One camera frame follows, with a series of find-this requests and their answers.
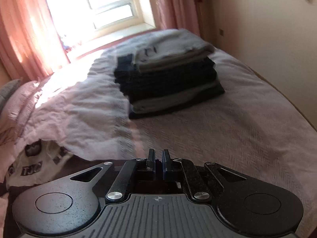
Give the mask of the pink curtain left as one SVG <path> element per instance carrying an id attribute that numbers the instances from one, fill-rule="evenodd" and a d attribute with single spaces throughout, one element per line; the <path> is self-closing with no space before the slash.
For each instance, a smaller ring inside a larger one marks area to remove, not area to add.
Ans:
<path id="1" fill-rule="evenodd" d="M 1 62 L 26 82 L 69 63 L 46 0 L 1 0 Z"/>

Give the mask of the pink curtain right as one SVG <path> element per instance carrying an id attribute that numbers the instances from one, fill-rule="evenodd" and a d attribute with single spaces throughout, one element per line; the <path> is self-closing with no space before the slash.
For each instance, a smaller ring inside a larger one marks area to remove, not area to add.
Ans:
<path id="1" fill-rule="evenodd" d="M 150 0 L 158 30 L 187 29 L 200 36 L 195 0 Z"/>

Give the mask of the grey folded sweater on stack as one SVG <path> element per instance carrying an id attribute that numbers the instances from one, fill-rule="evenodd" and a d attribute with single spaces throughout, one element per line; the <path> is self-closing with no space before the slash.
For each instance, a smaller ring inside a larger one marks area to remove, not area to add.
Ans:
<path id="1" fill-rule="evenodd" d="M 133 64 L 141 73 L 193 62 L 214 52 L 213 45 L 186 29 L 150 32 L 139 39 Z"/>

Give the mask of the grey knit pillow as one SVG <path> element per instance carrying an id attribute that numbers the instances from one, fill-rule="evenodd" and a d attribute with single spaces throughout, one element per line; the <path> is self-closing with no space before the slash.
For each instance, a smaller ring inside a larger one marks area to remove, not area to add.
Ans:
<path id="1" fill-rule="evenodd" d="M 11 80 L 7 84 L 5 84 L 0 91 L 0 112 L 2 112 L 3 107 L 6 105 L 9 98 L 13 95 L 13 93 L 20 87 L 21 80 L 15 79 Z"/>

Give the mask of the dark folded clothes stack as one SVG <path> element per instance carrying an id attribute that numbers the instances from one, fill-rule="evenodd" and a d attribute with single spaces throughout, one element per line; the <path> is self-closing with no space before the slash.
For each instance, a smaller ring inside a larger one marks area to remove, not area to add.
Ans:
<path id="1" fill-rule="evenodd" d="M 141 72 L 131 54 L 117 58 L 115 82 L 129 101 L 128 117 L 167 114 L 225 93 L 208 57 L 165 69 Z"/>

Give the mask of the pink bedspread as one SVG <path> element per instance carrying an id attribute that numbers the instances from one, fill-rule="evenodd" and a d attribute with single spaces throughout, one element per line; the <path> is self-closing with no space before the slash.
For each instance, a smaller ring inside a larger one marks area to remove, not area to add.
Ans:
<path id="1" fill-rule="evenodd" d="M 144 157 L 149 149 L 203 164 L 214 161 L 281 186 L 304 206 L 297 230 L 316 229 L 316 130 L 273 86 L 222 50 L 210 55 L 225 93 L 171 114 L 131 120 L 128 100 L 114 82 L 116 58 L 132 51 L 141 37 L 106 49 L 95 61 L 79 60 L 35 84 L 35 107 L 20 124 L 23 106 L 13 96 L 1 127 L 14 124 L 1 143 L 1 178 L 24 147 L 54 141 L 88 161 Z"/>

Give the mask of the white framed window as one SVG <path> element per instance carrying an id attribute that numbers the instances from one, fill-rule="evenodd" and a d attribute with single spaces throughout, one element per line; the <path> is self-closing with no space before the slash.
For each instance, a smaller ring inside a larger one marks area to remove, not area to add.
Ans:
<path id="1" fill-rule="evenodd" d="M 155 27 L 150 0 L 46 0 L 60 38 L 94 39 L 134 25 Z"/>

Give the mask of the pink curtain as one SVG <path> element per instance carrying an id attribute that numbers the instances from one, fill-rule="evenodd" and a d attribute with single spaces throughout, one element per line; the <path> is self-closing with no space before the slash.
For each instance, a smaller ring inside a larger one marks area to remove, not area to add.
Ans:
<path id="1" fill-rule="evenodd" d="M 26 82 L 69 63 L 46 0 L 1 0 L 1 62 Z"/>
<path id="2" fill-rule="evenodd" d="M 200 36 L 195 0 L 150 0 L 158 30 L 187 29 Z"/>

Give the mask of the maroon and beige knit sweater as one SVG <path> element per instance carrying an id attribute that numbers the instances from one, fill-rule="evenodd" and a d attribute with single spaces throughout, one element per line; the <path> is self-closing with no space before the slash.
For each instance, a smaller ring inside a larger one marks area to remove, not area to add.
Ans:
<path id="1" fill-rule="evenodd" d="M 131 138 L 81 137 L 60 143 L 37 140 L 28 145 L 1 137 L 1 208 L 6 210 L 9 188 L 47 183 L 72 157 L 97 161 L 135 156 Z"/>

